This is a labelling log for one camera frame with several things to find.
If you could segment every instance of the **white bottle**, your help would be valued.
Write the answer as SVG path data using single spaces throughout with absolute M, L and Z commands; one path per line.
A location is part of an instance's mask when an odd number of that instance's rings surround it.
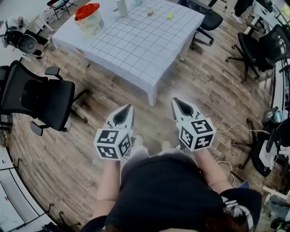
M 128 15 L 128 10 L 127 10 L 127 6 L 125 3 L 125 0 L 116 0 L 117 2 L 117 6 L 120 12 L 120 16 L 121 17 L 127 17 Z

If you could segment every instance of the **black shirt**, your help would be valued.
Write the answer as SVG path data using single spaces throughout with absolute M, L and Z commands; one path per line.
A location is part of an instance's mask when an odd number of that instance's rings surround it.
M 168 228 L 205 230 L 205 215 L 223 208 L 224 196 L 246 207 L 256 227 L 261 194 L 233 188 L 220 195 L 204 182 L 188 159 L 155 156 L 134 166 L 122 180 L 120 194 L 109 215 L 91 220 L 81 232 L 96 232 L 113 225 L 122 232 L 160 231 Z

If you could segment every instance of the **grid tablecloth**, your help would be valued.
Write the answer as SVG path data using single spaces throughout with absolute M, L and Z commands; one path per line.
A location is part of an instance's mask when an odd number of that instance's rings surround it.
M 100 13 L 105 27 L 98 35 L 85 35 L 71 17 L 53 36 L 58 47 L 77 49 L 148 93 L 154 106 L 157 84 L 183 46 L 192 39 L 204 15 L 165 0 L 144 0 L 141 6 L 126 0 L 129 14 L 121 18 L 112 1 Z M 153 10 L 147 16 L 148 9 Z

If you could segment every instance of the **wooden floor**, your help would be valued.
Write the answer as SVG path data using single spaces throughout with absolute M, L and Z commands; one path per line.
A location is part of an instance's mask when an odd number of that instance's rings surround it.
M 246 125 L 246 119 L 253 120 L 256 128 L 261 128 L 263 112 L 271 103 L 271 72 L 260 81 L 252 78 L 241 84 L 244 65 L 236 61 L 226 63 L 226 56 L 238 55 L 231 46 L 238 44 L 237 33 L 246 29 L 238 24 L 226 11 L 224 4 L 217 3 L 214 10 L 223 17 L 223 22 L 210 34 L 215 38 L 211 47 L 195 44 L 184 63 L 176 60 L 171 72 L 163 79 L 156 106 L 148 104 L 147 95 L 142 90 L 114 75 L 112 72 L 91 63 L 89 68 L 79 63 L 63 50 L 56 50 L 53 43 L 45 50 L 48 67 L 58 66 L 65 80 L 76 84 L 76 92 L 89 88 L 91 94 L 74 104 L 75 110 L 88 118 L 88 124 L 71 116 L 67 122 L 67 133 L 46 129 L 42 137 L 30 130 L 26 115 L 14 117 L 14 127 L 10 136 L 10 149 L 14 159 L 21 158 L 20 173 L 39 202 L 48 208 L 54 203 L 52 216 L 58 218 L 63 211 L 70 223 L 84 224 L 92 215 L 96 201 L 96 191 L 102 173 L 102 161 L 93 147 L 98 128 L 101 128 L 108 114 L 116 108 L 133 104 L 135 107 L 134 134 L 142 134 L 145 145 L 155 155 L 161 150 L 161 143 L 169 140 L 178 143 L 177 130 L 173 121 L 170 101 L 181 97 L 194 104 L 210 117 L 218 130 L 227 129 L 235 123 Z M 67 14 L 51 26 L 57 30 L 68 18 Z M 52 35 L 46 31 L 42 35 Z M 34 73 L 40 72 L 46 63 L 42 61 L 23 64 Z M 250 132 L 217 133 L 210 149 L 216 160 L 229 161 L 233 170 L 248 179 L 251 188 L 262 192 L 261 187 L 280 188 L 279 167 L 275 167 L 268 178 L 255 171 L 250 162 L 244 170 L 237 165 L 243 162 L 248 148 L 231 146 L 231 140 L 250 142 Z M 229 173 L 227 164 L 221 164 Z

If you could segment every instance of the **wooden block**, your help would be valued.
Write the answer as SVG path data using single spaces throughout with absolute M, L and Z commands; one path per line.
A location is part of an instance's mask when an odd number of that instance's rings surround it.
M 173 14 L 168 14 L 167 15 L 167 19 L 172 19 L 173 18 Z
M 152 16 L 153 15 L 153 10 L 152 9 L 149 9 L 147 15 L 148 16 Z

